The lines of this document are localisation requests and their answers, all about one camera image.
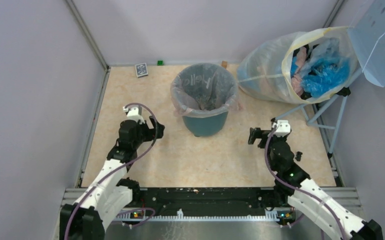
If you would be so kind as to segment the pink plastic trash bag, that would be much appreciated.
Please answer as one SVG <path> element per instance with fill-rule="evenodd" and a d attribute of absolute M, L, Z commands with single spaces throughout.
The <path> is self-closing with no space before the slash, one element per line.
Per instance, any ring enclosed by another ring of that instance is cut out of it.
<path fill-rule="evenodd" d="M 197 63 L 180 71 L 170 94 L 178 116 L 208 118 L 242 109 L 237 80 L 213 63 Z"/>

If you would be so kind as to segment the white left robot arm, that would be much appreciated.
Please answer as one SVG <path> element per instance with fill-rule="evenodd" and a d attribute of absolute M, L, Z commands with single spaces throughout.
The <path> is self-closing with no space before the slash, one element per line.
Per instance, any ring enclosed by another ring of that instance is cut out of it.
<path fill-rule="evenodd" d="M 134 207 L 141 200 L 139 183 L 125 178 L 131 165 L 140 159 L 137 150 L 142 143 L 152 145 L 164 135 L 165 126 L 149 118 L 124 120 L 118 138 L 109 151 L 99 174 L 86 191 L 72 204 L 65 204 L 59 214 L 59 239 L 103 240 L 114 218 L 125 207 Z"/>

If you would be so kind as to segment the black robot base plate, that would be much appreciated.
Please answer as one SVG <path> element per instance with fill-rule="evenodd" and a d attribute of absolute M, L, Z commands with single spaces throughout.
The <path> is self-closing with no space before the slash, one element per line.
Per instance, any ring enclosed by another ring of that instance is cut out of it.
<path fill-rule="evenodd" d="M 149 187 L 134 193 L 129 208 L 152 208 L 156 216 L 173 216 L 182 210 L 187 217 L 264 216 L 293 220 L 299 216 L 287 197 L 272 187 Z"/>

